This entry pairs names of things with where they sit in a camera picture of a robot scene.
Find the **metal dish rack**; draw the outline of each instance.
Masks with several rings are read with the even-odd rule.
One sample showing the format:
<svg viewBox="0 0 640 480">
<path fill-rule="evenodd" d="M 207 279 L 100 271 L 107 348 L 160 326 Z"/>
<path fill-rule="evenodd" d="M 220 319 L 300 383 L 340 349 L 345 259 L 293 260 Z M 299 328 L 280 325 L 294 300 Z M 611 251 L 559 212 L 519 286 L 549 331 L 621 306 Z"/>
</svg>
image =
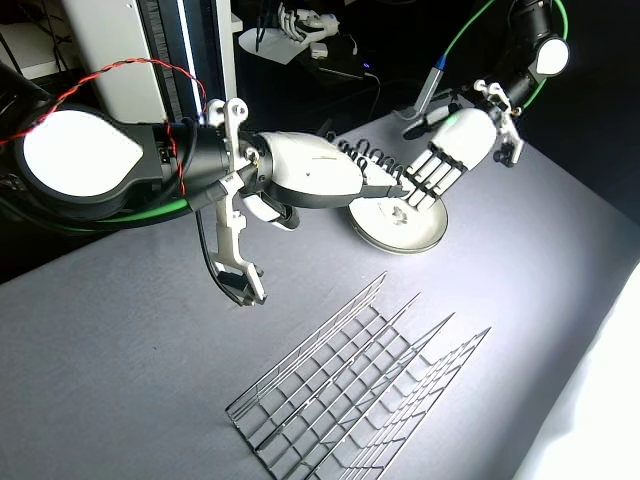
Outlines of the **metal dish rack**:
<svg viewBox="0 0 640 480">
<path fill-rule="evenodd" d="M 424 356 L 453 316 L 410 343 L 372 302 L 383 273 L 238 397 L 227 414 L 277 480 L 379 478 L 489 329 Z"/>
</svg>

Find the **metal wire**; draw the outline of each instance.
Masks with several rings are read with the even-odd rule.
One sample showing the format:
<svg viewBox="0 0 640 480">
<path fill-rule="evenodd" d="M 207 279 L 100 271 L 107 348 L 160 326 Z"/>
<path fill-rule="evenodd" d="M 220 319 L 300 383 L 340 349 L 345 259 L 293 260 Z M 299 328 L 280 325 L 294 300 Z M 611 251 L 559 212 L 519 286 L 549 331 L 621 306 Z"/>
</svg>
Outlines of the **metal wire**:
<svg viewBox="0 0 640 480">
<path fill-rule="evenodd" d="M 274 478 L 379 478 L 487 334 L 430 362 L 429 342 L 453 314 L 410 342 L 397 323 L 418 296 L 387 320 L 372 306 L 384 279 L 227 407 Z"/>
</svg>

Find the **white plate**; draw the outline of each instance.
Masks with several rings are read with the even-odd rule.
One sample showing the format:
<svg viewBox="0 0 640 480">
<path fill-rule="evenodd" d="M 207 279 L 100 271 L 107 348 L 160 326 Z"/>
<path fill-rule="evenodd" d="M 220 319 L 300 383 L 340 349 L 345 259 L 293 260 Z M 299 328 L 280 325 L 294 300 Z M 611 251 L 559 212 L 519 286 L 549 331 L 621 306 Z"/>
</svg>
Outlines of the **white plate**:
<svg viewBox="0 0 640 480">
<path fill-rule="evenodd" d="M 349 205 L 351 221 L 362 238 L 374 247 L 398 254 L 424 252 L 447 230 L 447 209 L 442 200 L 423 212 L 400 198 L 360 198 Z"/>
</svg>

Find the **table surface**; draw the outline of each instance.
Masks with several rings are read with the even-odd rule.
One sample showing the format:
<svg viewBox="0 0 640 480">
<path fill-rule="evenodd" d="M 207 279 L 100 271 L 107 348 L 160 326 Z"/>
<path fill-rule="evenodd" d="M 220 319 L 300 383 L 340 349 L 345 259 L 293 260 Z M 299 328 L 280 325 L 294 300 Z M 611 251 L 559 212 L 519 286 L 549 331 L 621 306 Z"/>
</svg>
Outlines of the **table surface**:
<svg viewBox="0 0 640 480">
<path fill-rule="evenodd" d="M 428 138 L 402 127 L 387 116 L 347 138 L 409 162 Z M 422 292 L 409 329 L 456 312 L 442 348 L 492 327 L 388 477 L 510 478 L 640 257 L 640 229 L 530 146 L 516 168 L 483 162 L 445 203 L 445 237 L 418 256 L 369 246 L 343 210 L 301 211 L 293 233 L 249 218 L 260 307 L 216 290 L 191 217 L 2 285 L 0 479 L 269 478 L 225 407 L 382 271 L 383 313 Z"/>
</svg>

